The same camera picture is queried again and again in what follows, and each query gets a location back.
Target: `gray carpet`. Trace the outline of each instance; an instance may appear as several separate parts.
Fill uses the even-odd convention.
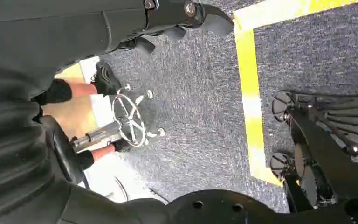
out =
[[[255,1],[208,1],[232,11]],[[250,176],[234,35],[188,30],[175,42],[148,38],[151,56],[103,56],[123,83],[152,89],[147,117],[167,136],[123,157],[148,185],[172,200],[199,189],[231,189],[286,212],[281,188]],[[358,4],[255,30],[266,155],[291,148],[270,111],[282,89],[358,93]]]

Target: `person's leg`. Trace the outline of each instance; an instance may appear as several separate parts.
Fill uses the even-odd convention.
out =
[[[96,150],[85,150],[77,154],[77,159],[83,170],[90,168],[95,161],[113,152],[128,152],[131,145],[124,139],[109,142],[107,146]]]
[[[54,79],[50,88],[33,100],[40,105],[62,103],[72,98],[93,94],[116,95],[120,88],[121,84],[114,76],[110,66],[104,61],[99,61],[96,64],[96,73],[90,84],[71,83],[63,79]]]

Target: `wooden floor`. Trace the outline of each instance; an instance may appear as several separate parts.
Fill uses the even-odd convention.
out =
[[[62,78],[68,82],[85,83],[79,64],[65,69],[56,75],[56,78]],[[52,115],[69,138],[82,137],[86,132],[97,127],[89,97],[74,98],[65,103],[46,105],[43,107],[43,113]]]

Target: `yellow tape line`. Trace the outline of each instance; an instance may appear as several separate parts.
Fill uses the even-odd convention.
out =
[[[234,18],[242,30],[251,30],[357,2],[358,0],[266,0],[235,11]]]
[[[282,184],[272,174],[271,169],[265,165],[262,109],[253,30],[242,31],[235,26],[234,31],[245,113],[250,174],[255,178],[281,186]]]
[[[357,2],[358,0],[266,0],[234,12],[235,43],[245,113],[249,167],[253,177],[282,186],[265,164],[253,29]]]

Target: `sneaker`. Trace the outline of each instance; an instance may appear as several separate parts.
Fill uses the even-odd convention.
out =
[[[115,147],[115,152],[125,153],[131,150],[132,146],[124,139],[119,139],[115,142],[108,142]]]
[[[120,81],[114,76],[109,64],[99,61],[95,65],[96,73],[91,79],[91,84],[96,88],[98,94],[116,95],[121,88]]]

